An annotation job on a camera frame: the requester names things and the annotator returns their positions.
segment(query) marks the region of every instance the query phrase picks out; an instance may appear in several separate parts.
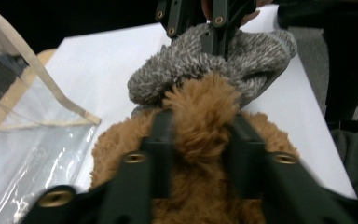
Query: white surface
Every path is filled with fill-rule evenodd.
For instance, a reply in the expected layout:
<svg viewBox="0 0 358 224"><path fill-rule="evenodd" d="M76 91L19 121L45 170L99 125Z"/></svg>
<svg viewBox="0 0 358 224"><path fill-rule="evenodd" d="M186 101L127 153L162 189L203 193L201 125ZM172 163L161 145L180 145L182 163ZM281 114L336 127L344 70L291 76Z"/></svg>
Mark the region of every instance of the white surface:
<svg viewBox="0 0 358 224"><path fill-rule="evenodd" d="M276 6L261 8L260 15L244 28L247 32L277 29ZM63 92L86 110L102 118L89 153L112 124L124 120L135 105L128 98L127 81L170 39L159 24L64 39L47 65ZM269 120L289 133L302 161L328 189L355 198L298 56L287 70L245 109L268 114ZM76 183L90 184L89 154Z"/></svg>

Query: plastic sheet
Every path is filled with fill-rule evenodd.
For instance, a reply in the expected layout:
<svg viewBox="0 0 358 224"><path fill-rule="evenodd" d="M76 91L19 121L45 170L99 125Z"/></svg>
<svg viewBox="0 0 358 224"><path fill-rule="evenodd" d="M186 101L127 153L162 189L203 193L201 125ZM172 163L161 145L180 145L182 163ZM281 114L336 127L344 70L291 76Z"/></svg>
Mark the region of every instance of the plastic sheet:
<svg viewBox="0 0 358 224"><path fill-rule="evenodd" d="M99 122L0 16L0 224L21 222L43 190L75 183Z"/></svg>

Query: brown teddy bear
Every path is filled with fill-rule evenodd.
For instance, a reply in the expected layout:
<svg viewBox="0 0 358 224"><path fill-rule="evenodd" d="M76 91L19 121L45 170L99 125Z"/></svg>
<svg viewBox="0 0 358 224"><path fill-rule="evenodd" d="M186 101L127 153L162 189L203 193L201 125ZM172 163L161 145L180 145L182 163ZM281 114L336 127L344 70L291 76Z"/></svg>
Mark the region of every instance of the brown teddy bear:
<svg viewBox="0 0 358 224"><path fill-rule="evenodd" d="M153 119L169 108L174 122L174 148L180 160L172 169L172 196L153 201L153 223L264 223L260 200L240 199L222 167L221 154L229 140L229 125L239 113L241 94L220 74L184 80L165 92L162 107L147 108L114 124L92 151L90 189L115 178L121 157L140 146ZM265 114L240 112L266 142L266 151L298 157L287 133Z"/></svg>

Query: knit fabric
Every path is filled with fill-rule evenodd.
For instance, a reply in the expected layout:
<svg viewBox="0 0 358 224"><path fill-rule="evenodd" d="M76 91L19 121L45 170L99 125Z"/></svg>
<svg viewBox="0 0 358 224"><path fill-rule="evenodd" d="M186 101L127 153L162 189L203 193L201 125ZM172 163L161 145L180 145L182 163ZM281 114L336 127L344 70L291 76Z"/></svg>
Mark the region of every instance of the knit fabric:
<svg viewBox="0 0 358 224"><path fill-rule="evenodd" d="M263 93L296 55L296 41L286 31L250 34L241 30L232 38L227 60L202 52L202 36L210 24L190 27L168 47L132 74L130 99L138 105L159 105L164 93L184 79L200 79L214 72L226 78L241 94L243 107Z"/></svg>

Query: teddy bear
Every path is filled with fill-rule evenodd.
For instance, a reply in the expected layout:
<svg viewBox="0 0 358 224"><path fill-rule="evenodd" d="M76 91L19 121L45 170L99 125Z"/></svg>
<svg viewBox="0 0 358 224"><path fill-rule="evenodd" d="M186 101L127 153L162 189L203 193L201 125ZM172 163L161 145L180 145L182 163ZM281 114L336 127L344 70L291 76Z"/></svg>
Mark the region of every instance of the teddy bear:
<svg viewBox="0 0 358 224"><path fill-rule="evenodd" d="M176 159L171 197L153 199L152 223L264 223L262 199L241 199L223 169L221 156L230 141L229 127L240 114L265 141L267 152L299 158L286 132L263 113L243 107L262 94L296 55L286 31L249 34L238 30L227 59L202 52L208 24L189 28L146 61L128 82L138 106L127 119L98 137L92 150L95 189L115 178L120 159L139 149L154 117L170 109Z"/></svg>

